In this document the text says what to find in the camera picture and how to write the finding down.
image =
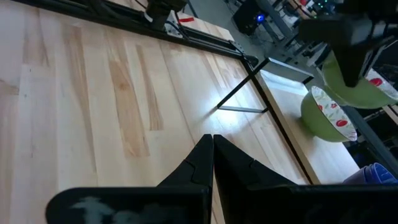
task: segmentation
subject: bowl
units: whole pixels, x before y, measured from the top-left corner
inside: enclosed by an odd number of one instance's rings
[[[373,69],[359,80],[356,87],[347,87],[333,52],[325,60],[322,71],[325,90],[340,105],[376,109],[398,102],[398,91]]]
[[[301,104],[304,124],[316,136],[330,142],[356,141],[352,122],[321,88],[313,86]]]

